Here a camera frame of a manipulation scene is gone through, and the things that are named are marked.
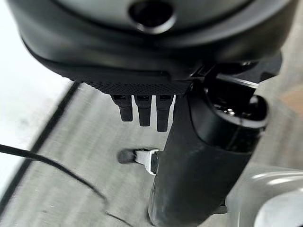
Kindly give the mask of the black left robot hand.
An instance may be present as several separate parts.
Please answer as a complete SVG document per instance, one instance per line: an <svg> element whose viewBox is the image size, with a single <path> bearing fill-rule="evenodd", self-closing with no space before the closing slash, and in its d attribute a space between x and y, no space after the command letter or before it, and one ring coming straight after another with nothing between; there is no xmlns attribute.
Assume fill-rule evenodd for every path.
<svg viewBox="0 0 303 227"><path fill-rule="evenodd" d="M42 65L109 94L124 122L150 125L156 98L164 150L155 174L157 227L197 227L223 204L269 120L260 82L276 76L297 0L10 0L20 37Z"/></svg>

